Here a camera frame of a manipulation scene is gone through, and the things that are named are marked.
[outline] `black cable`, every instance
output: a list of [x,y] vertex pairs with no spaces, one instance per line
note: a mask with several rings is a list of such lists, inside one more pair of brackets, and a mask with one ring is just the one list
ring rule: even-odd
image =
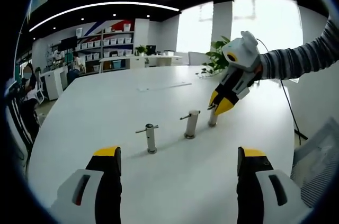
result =
[[[260,43],[261,43],[262,45],[264,45],[264,47],[265,47],[265,49],[267,50],[267,52],[269,52],[269,50],[268,50],[268,48],[265,46],[265,44],[264,44],[260,39],[257,39],[257,40],[260,41]],[[296,125],[296,127],[297,127],[298,136],[299,136],[299,145],[301,146],[301,137],[300,137],[300,131],[299,131],[299,127],[298,127],[298,124],[297,124],[297,120],[296,120],[296,118],[295,118],[295,114],[293,113],[292,106],[291,106],[290,100],[289,100],[288,97],[287,97],[287,93],[286,93],[286,91],[285,91],[285,86],[284,86],[282,80],[280,80],[280,83],[281,83],[282,89],[284,90],[284,94],[285,94],[286,100],[287,100],[287,102],[288,102],[288,106],[290,107],[290,110],[291,110],[291,114],[292,114],[293,120],[294,120],[295,125]]]

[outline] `window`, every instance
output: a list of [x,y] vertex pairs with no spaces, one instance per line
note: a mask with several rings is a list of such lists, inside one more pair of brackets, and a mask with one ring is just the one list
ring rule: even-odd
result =
[[210,51],[213,2],[183,10],[179,17],[177,52]]
[[[249,31],[269,51],[303,44],[299,7],[294,0],[234,0],[232,14],[231,39]],[[258,50],[267,52],[260,42]]]

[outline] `chair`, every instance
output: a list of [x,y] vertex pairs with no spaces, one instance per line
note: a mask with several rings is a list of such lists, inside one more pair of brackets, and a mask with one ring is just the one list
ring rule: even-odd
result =
[[39,73],[39,76],[38,76],[38,83],[37,83],[37,85],[38,85],[38,89],[37,89],[37,91],[35,93],[35,96],[36,96],[36,98],[37,98],[37,100],[39,102],[39,105],[41,105],[41,103],[44,101],[44,94],[42,92],[42,80],[40,78],[40,73]]
[[189,52],[189,65],[197,66],[204,62],[210,62],[210,58],[205,53]]
[[339,164],[339,124],[330,118],[307,142],[295,149],[291,179],[301,199],[312,208],[321,198]]

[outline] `table surface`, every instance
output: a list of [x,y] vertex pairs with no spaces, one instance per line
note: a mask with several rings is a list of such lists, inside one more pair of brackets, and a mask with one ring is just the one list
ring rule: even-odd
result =
[[130,59],[130,58],[134,58],[134,57],[137,57],[137,58],[182,58],[181,56],[156,56],[156,55],[151,55],[151,56],[114,56],[114,57],[102,58],[99,62],[124,60],[124,59]]
[[[238,147],[264,151],[290,175],[293,120],[283,89],[262,80],[209,128],[207,106],[220,75],[201,79],[200,71],[155,67],[76,79],[33,147],[28,180],[42,205],[51,206],[59,186],[96,150],[120,145],[122,223],[236,223]],[[201,110],[192,140],[183,137],[187,120],[179,120],[189,110]],[[159,125],[154,155],[145,133],[135,134],[146,123]]]

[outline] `metal post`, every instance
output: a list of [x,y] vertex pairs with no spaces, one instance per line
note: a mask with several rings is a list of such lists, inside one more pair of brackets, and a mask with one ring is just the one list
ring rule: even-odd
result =
[[151,123],[146,124],[144,130],[138,130],[136,133],[140,133],[145,131],[147,138],[147,151],[149,154],[155,154],[157,152],[157,148],[155,147],[155,138],[154,138],[154,129],[159,128],[158,125],[153,125]]
[[188,118],[186,132],[184,133],[185,138],[192,139],[195,137],[195,128],[197,127],[199,114],[199,110],[191,110],[187,116],[180,118],[180,120]]
[[211,109],[210,120],[208,121],[209,127],[215,127],[215,126],[217,125],[218,116],[215,115],[216,108],[217,108],[217,107],[214,106],[214,107]]

